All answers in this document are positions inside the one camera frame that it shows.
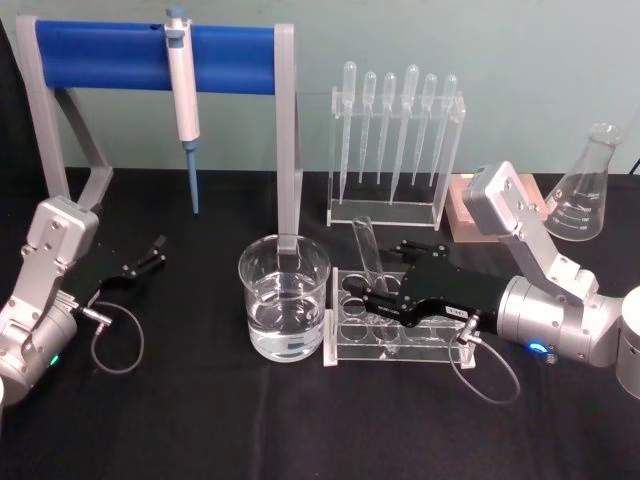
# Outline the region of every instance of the pipette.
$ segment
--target pipette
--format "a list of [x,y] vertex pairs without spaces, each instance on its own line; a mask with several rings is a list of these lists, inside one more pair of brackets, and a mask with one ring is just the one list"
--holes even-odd
[[411,107],[416,97],[416,88],[418,88],[418,77],[420,69],[416,65],[409,65],[407,72],[404,74],[404,86],[402,87],[402,113],[400,119],[400,133],[398,134],[398,147],[396,148],[396,161],[393,165],[393,176],[391,177],[391,195],[389,196],[389,204],[393,203],[393,196],[398,188],[398,180],[400,179],[400,167],[402,166],[402,157],[404,156],[404,144],[407,140],[407,127],[409,126],[409,117],[411,116]]
[[422,113],[420,114],[420,124],[418,125],[418,138],[416,139],[416,149],[413,154],[413,176],[411,177],[411,185],[416,183],[416,175],[418,174],[418,166],[420,165],[420,157],[422,157],[422,147],[424,145],[424,136],[427,133],[427,124],[431,118],[431,106],[436,94],[436,85],[438,77],[430,73],[424,79],[424,88],[422,89]]
[[364,111],[362,112],[362,133],[360,135],[360,176],[358,182],[362,183],[362,172],[364,171],[364,162],[367,157],[367,140],[369,139],[369,122],[371,120],[371,111],[373,110],[373,100],[376,95],[376,74],[367,72],[364,76],[364,87],[362,89],[362,104]]
[[347,185],[347,167],[349,164],[349,138],[351,136],[351,116],[356,98],[356,64],[347,62],[342,73],[342,105],[344,127],[342,130],[342,155],[340,158],[340,204]]
[[178,136],[187,155],[189,186],[193,214],[198,215],[198,178],[196,171],[196,146],[200,136],[196,80],[191,49],[191,20],[186,19],[183,8],[168,8],[169,22],[164,27],[171,74],[171,90],[176,107]]
[[384,76],[382,86],[382,124],[380,126],[380,140],[378,141],[378,179],[380,185],[380,171],[382,170],[382,159],[384,149],[387,144],[387,132],[389,131],[389,118],[393,107],[393,98],[396,95],[396,76],[389,72]]
[[440,153],[442,152],[442,142],[444,141],[444,131],[447,128],[447,117],[449,109],[453,105],[453,97],[458,88],[458,79],[455,75],[449,75],[444,80],[444,88],[442,89],[442,97],[440,100],[440,123],[438,124],[438,134],[436,136],[436,144],[433,149],[433,160],[431,161],[431,177],[429,178],[429,186],[433,185],[433,175],[435,174]]

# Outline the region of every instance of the green wall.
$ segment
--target green wall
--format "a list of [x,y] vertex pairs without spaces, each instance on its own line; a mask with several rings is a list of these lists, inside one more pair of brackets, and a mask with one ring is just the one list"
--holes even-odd
[[[159,0],[4,0],[12,41],[16,13],[43,18],[164,22]],[[634,0],[183,0],[195,23],[296,25],[303,165],[326,170],[331,87],[346,60],[367,70],[407,65],[439,78],[456,73],[467,119],[455,169],[511,160],[520,171],[565,171],[586,131],[626,125],[640,106],[640,2]],[[182,168],[169,93],[80,91],[116,167]],[[269,97],[199,95],[204,169],[274,169]],[[64,122],[67,163],[84,165]],[[640,125],[611,171],[640,156]]]

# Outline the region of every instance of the plastic dropper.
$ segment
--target plastic dropper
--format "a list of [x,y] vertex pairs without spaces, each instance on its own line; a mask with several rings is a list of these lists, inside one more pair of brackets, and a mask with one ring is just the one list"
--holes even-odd
[[398,188],[398,180],[400,179],[400,167],[402,166],[402,157],[404,156],[404,144],[407,140],[407,127],[409,126],[409,117],[411,117],[411,107],[416,97],[416,89],[418,88],[418,77],[420,69],[416,65],[409,65],[407,72],[404,74],[404,86],[402,87],[402,113],[400,119],[400,133],[398,134],[398,147],[396,149],[396,161],[393,165],[393,176],[391,177],[391,195],[389,196],[389,204],[393,203],[393,196]]
[[422,157],[422,147],[424,146],[424,137],[427,133],[427,124],[431,118],[431,106],[436,94],[436,86],[438,85],[438,77],[430,73],[424,79],[424,87],[422,89],[422,97],[420,104],[422,105],[422,113],[420,114],[420,124],[418,125],[418,138],[416,139],[416,149],[413,154],[413,176],[411,177],[411,185],[416,183],[416,175],[418,174],[418,166],[420,165],[420,157]]
[[340,158],[340,204],[344,196],[344,187],[347,185],[347,167],[349,164],[349,138],[351,136],[351,116],[353,114],[353,102],[356,99],[356,64],[347,62],[344,64],[342,74],[342,105],[344,127],[342,130],[342,156]]
[[367,72],[364,76],[364,87],[362,89],[362,134],[360,135],[360,176],[358,182],[362,183],[362,172],[364,162],[367,157],[367,140],[369,139],[369,122],[371,121],[371,111],[373,110],[373,100],[376,95],[376,74]]
[[444,81],[442,90],[442,99],[440,101],[440,124],[438,125],[438,135],[436,136],[436,144],[433,149],[433,160],[431,161],[431,177],[429,178],[429,186],[433,185],[433,176],[440,160],[442,152],[442,142],[444,141],[444,131],[447,128],[447,117],[449,109],[453,105],[453,97],[458,88],[458,79],[455,75],[449,75]]
[[391,117],[391,108],[393,107],[395,95],[396,76],[389,72],[384,76],[384,84],[382,86],[382,124],[380,126],[380,140],[378,141],[378,185],[380,185],[380,171],[382,170],[382,159],[384,158],[387,132],[389,131],[389,118]]

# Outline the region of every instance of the blue bar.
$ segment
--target blue bar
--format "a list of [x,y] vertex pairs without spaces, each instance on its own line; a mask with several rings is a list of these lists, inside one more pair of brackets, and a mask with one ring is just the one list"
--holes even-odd
[[[161,24],[38,20],[51,88],[171,90]],[[199,92],[273,95],[273,28],[193,26]]]

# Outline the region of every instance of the glass beaker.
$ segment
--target glass beaker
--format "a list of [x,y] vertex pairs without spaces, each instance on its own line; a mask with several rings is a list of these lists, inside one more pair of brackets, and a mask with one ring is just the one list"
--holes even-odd
[[238,261],[249,337],[275,362],[295,362],[322,342],[326,282],[331,264],[317,243],[270,235],[249,245]]

